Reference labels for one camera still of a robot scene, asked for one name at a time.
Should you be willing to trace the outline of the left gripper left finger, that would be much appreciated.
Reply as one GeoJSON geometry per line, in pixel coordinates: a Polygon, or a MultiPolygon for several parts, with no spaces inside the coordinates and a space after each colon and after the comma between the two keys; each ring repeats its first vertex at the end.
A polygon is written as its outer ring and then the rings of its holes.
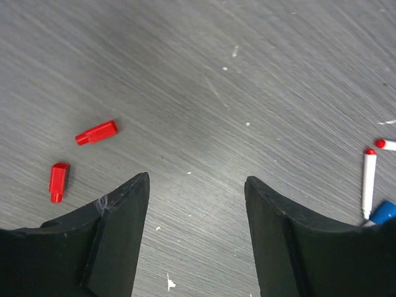
{"type": "Polygon", "coordinates": [[[1,295],[130,296],[149,196],[139,173],[38,228],[1,230],[1,295]]]}

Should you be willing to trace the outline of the white pen red tip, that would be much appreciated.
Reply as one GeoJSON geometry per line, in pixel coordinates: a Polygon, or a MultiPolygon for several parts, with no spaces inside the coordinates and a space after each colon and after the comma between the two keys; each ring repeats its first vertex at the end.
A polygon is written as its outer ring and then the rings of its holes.
{"type": "Polygon", "coordinates": [[[396,141],[395,140],[377,139],[375,141],[375,146],[377,148],[380,148],[383,150],[396,151],[396,141]]]}

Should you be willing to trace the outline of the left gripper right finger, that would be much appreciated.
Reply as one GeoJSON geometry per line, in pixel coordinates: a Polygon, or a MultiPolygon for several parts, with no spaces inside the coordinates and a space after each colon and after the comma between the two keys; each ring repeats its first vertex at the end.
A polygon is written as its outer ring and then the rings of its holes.
{"type": "Polygon", "coordinates": [[[262,296],[394,296],[395,220],[353,226],[279,194],[244,185],[262,296]]]}

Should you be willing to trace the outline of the red cap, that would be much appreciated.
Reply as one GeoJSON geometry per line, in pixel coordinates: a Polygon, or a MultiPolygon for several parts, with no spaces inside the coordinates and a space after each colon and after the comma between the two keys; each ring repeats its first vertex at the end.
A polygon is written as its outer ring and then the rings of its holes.
{"type": "Polygon", "coordinates": [[[67,188],[70,164],[55,163],[51,168],[49,193],[50,201],[58,204],[62,201],[63,194],[67,188]]]}
{"type": "Polygon", "coordinates": [[[78,145],[94,144],[109,137],[113,137],[117,133],[118,127],[115,121],[111,120],[75,136],[75,141],[78,145]]]}

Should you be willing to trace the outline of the blue marker cap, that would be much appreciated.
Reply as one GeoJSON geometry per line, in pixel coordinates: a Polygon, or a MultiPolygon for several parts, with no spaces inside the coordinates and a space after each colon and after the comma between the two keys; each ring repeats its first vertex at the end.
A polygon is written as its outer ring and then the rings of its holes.
{"type": "Polygon", "coordinates": [[[374,213],[370,216],[367,226],[381,225],[387,220],[395,217],[396,206],[393,202],[385,200],[383,201],[374,213]]]}

